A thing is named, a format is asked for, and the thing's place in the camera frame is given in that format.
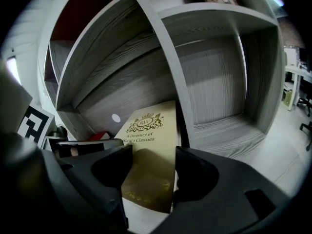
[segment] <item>white wall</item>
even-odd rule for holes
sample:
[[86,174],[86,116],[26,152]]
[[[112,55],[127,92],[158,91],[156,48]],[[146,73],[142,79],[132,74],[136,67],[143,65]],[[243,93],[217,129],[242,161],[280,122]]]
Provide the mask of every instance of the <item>white wall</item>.
[[31,0],[15,20],[0,49],[3,60],[16,57],[21,84],[33,102],[54,114],[56,124],[63,126],[47,93],[43,69],[52,31],[67,1]]
[[22,86],[40,105],[37,83],[38,39],[53,0],[31,0],[16,18],[1,47],[3,60],[16,56]]

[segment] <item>gold book cover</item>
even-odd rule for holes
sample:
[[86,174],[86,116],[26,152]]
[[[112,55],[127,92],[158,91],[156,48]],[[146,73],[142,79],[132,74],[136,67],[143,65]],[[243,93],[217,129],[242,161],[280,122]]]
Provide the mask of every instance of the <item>gold book cover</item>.
[[115,138],[133,146],[133,165],[121,186],[122,197],[170,213],[175,182],[176,102],[135,111]]

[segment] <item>white desk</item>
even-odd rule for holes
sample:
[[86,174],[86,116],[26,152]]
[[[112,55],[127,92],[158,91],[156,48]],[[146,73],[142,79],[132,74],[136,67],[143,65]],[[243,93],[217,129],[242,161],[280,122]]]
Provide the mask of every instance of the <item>white desk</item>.
[[299,88],[300,88],[301,77],[303,77],[304,80],[312,83],[312,73],[311,72],[308,73],[306,70],[300,69],[297,66],[286,66],[285,70],[286,70],[286,72],[291,72],[291,73],[295,74],[294,83],[293,83],[292,98],[291,98],[291,102],[289,103],[289,106],[288,106],[288,111],[291,111],[295,98],[296,98],[296,104],[297,104],[297,101],[299,98],[298,93],[299,93]]

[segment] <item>wooden shelf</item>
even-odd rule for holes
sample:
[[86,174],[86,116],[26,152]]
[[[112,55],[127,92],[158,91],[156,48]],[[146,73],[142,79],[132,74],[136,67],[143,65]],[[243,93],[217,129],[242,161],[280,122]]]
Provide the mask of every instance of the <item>wooden shelf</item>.
[[195,126],[196,147],[221,156],[247,152],[264,137],[265,134],[242,114]]
[[64,68],[64,64],[74,43],[75,43],[74,41],[60,41],[60,40],[50,41],[49,52],[51,56],[51,62],[55,78],[58,83],[60,75]]
[[257,11],[222,3],[199,2],[161,11],[175,46],[208,38],[238,36],[276,27],[277,22]]

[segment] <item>white shelf edge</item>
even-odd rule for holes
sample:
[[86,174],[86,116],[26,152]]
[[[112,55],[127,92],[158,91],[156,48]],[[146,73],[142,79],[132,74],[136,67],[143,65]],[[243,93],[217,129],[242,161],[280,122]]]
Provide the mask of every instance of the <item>white shelf edge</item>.
[[239,5],[216,3],[216,2],[197,2],[197,3],[187,3],[178,7],[169,8],[158,12],[161,19],[174,16],[177,14],[192,12],[192,11],[205,11],[205,10],[219,10],[219,11],[230,11],[237,12],[246,15],[250,15],[264,21],[271,23],[274,26],[278,26],[278,22],[269,16],[266,16],[260,12],[253,9],[249,9]]
[[186,86],[182,67],[177,56],[175,47],[170,39],[169,33],[163,24],[158,13],[154,10],[149,0],[137,0],[138,4],[144,11],[147,19],[150,21],[155,34],[158,37],[162,50],[167,59],[173,80],[175,82],[175,88],[181,104],[181,109],[184,115],[184,121],[189,138],[189,145],[191,148],[195,147],[195,134],[194,134],[194,121],[191,108],[191,102],[188,95],[188,89]]
[[[54,42],[61,42],[61,41],[60,41],[60,40],[53,40],[53,41],[50,41],[50,42],[49,42],[49,52],[50,52],[51,64],[52,64],[54,76],[55,76],[55,78],[56,78],[56,80],[57,80],[57,83],[59,84],[59,78],[58,78],[57,72],[56,72],[56,66],[57,66],[57,64],[56,64],[55,58],[53,58],[53,54],[52,54],[53,51],[52,51],[52,49],[51,49],[51,43],[54,43]],[[71,41],[71,40],[62,40],[62,42],[68,42],[69,45],[71,45],[71,48],[73,47],[73,45],[74,45],[74,43],[75,43],[74,41]],[[68,57],[68,55],[66,56],[66,58],[63,58],[63,59],[62,59],[62,62],[63,62],[63,61],[66,62],[67,57]]]

